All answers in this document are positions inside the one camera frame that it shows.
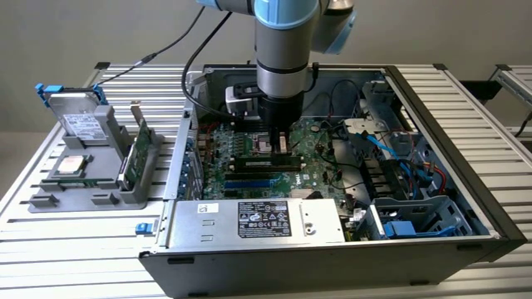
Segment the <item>black cable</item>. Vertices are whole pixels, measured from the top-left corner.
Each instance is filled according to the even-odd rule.
[[[164,47],[164,48],[160,49],[157,52],[155,52],[155,53],[149,54],[148,56],[145,56],[145,57],[144,57],[143,59],[140,59],[140,60],[136,62],[136,64],[133,64],[133,66],[129,67],[124,72],[119,73],[117,75],[115,75],[113,77],[111,77],[111,78],[108,78],[108,79],[105,79],[105,80],[101,80],[97,84],[99,84],[99,85],[100,85],[100,84],[104,84],[104,83],[107,83],[108,81],[112,81],[112,80],[115,80],[116,78],[119,78],[120,76],[125,75],[125,74],[129,73],[133,69],[136,69],[136,68],[141,67],[144,64],[149,63],[149,62],[159,56],[159,54],[161,54],[161,53],[165,52],[168,49],[171,49],[171,48],[185,38],[185,36],[191,33],[191,30],[192,30],[193,26],[196,25],[197,20],[200,19],[200,16],[201,16],[204,10],[205,10],[205,7],[203,6],[201,9],[200,9],[200,12],[199,12],[197,15],[196,15],[196,18],[195,18],[193,21],[192,21],[192,24],[189,25],[189,28],[184,31],[184,34],[183,34],[167,47]]]
[[[312,64],[312,84],[311,84],[309,89],[304,91],[305,93],[311,92],[312,89],[315,89],[317,77],[319,77],[319,63],[315,62],[315,63]]]
[[[351,188],[353,188],[353,187],[357,187],[357,185],[361,185],[364,182],[359,182],[359,183],[356,183],[356,184],[353,184],[353,185],[351,185],[351,186],[348,186],[348,187],[339,187],[339,186],[335,186],[333,184],[332,184],[332,180],[329,181],[329,186],[331,187],[333,187],[335,189],[337,189],[337,190],[347,190],[347,189],[351,189]]]
[[[333,130],[333,129],[337,128],[339,126],[343,126],[343,124],[339,124],[339,125],[331,127],[329,130]],[[327,132],[328,132],[328,130],[325,130],[325,131],[321,133],[321,136],[320,136],[319,139],[317,139],[316,146],[317,146],[319,144],[321,144],[321,139],[324,138]],[[360,169],[360,167],[356,166],[356,165],[353,165],[353,164],[337,163],[337,162],[333,162],[333,161],[325,159],[325,157],[323,156],[323,154],[321,154],[320,152],[317,152],[317,155],[319,155],[319,157],[320,157],[327,163],[329,163],[331,165],[335,165],[335,166],[349,166],[349,167],[353,167],[355,169]]]
[[[515,135],[516,137],[519,137],[519,136],[523,134],[524,127],[525,127],[527,124],[529,123],[531,119],[532,119],[532,112],[531,112],[531,114],[528,115],[527,119],[523,121],[521,128],[519,129],[519,131],[517,131],[517,133],[516,133],[516,135]]]
[[[209,112],[213,115],[217,115],[220,117],[224,118],[235,118],[229,113],[224,113],[217,111],[216,109],[212,109],[211,107],[203,105],[191,95],[189,90],[187,89],[187,74],[189,72],[189,68],[191,65],[196,59],[196,57],[200,55],[203,49],[205,48],[205,45],[208,44],[208,42],[211,42],[211,39],[215,37],[217,31],[220,30],[220,28],[224,26],[227,20],[229,19],[231,15],[233,13],[228,12],[224,19],[220,21],[219,25],[216,26],[215,30],[212,31],[212,33],[208,35],[208,37],[205,38],[204,42],[201,43],[201,45],[199,46],[199,48],[196,49],[196,51],[193,52],[189,61],[187,62],[187,65],[184,66],[183,69],[183,76],[181,76],[181,89],[183,89],[183,93],[184,96],[188,98],[188,100],[196,105],[199,106],[203,110],[205,110],[207,112]]]
[[[301,113],[303,113],[303,112],[305,112],[305,111],[307,111],[307,109],[309,109],[309,107],[311,107],[311,106],[315,104],[315,102],[316,102],[317,98],[319,98],[321,95],[325,95],[325,96],[327,96],[327,98],[331,100],[331,96],[329,96],[329,94],[328,94],[327,92],[320,92],[320,93],[316,95],[316,97],[312,99],[312,101],[309,102],[309,104],[307,105],[307,107],[305,107],[305,108],[303,108],[303,111],[301,111]]]
[[[331,91],[331,97],[329,97],[329,117],[335,114],[335,105],[333,105],[333,103],[332,103],[332,99],[333,99],[333,97],[335,97],[335,90],[336,90],[337,86],[339,86],[340,84],[343,84],[343,83],[351,83],[351,84],[355,86],[355,89],[356,89],[356,99],[359,99],[359,97],[360,97],[360,95],[359,95],[359,94],[360,94],[360,88],[359,88],[359,86],[356,85],[356,83],[355,83],[353,80],[343,79],[343,80],[340,80],[340,81],[337,81],[336,84],[335,84],[335,86],[332,87],[332,91]]]

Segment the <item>motherboard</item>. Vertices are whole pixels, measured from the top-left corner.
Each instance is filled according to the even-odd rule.
[[[292,155],[285,157],[289,159],[285,163],[288,165],[284,169],[267,167],[264,171],[260,170],[261,166],[268,165],[271,159],[268,133],[239,132],[228,123],[204,126],[207,132],[199,135],[205,178],[203,198],[307,198],[320,194],[340,204],[345,195],[341,188],[332,187],[341,185],[341,176],[336,175],[339,169],[335,166],[335,155],[324,151],[325,159],[332,162],[328,163],[316,151],[317,144],[327,147],[329,142],[323,126],[321,121],[308,118],[293,124],[289,136]],[[248,164],[244,173],[239,173],[239,161]]]

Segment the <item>metal rail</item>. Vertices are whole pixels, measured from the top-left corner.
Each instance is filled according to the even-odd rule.
[[[127,66],[111,66],[104,76],[123,68]],[[504,210],[532,239],[532,167],[519,143],[504,134],[500,124],[447,72],[432,65],[397,68]],[[52,130],[0,202],[0,298],[165,298],[136,259],[155,240],[152,236],[135,236],[135,225],[156,220],[163,212],[164,185],[184,108],[177,82],[181,71],[175,65],[143,67],[104,85],[117,120],[128,130],[136,129],[129,102],[141,100],[149,126],[165,136],[145,209],[28,212],[28,199],[37,192],[35,184],[47,176],[64,149],[61,130],[57,126]],[[473,264],[436,286],[292,294],[291,298],[461,299],[465,295],[475,299],[532,297],[531,243],[495,263]]]

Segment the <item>open computer chassis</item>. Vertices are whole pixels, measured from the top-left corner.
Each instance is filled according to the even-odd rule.
[[[188,77],[211,107],[253,80],[253,65]],[[259,121],[197,125],[187,102],[156,243],[139,255],[169,297],[435,284],[525,243],[420,97],[393,65],[323,65],[283,162],[263,153]],[[289,210],[291,230],[249,229],[243,217],[279,216],[264,206]]]

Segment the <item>label sticker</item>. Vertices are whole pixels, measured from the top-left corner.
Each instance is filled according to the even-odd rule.
[[[100,123],[92,114],[65,114],[63,117],[80,140],[105,140]]]
[[[241,238],[292,236],[288,202],[239,202],[237,225]]]
[[[217,213],[217,204],[199,204],[197,205],[197,213]]]

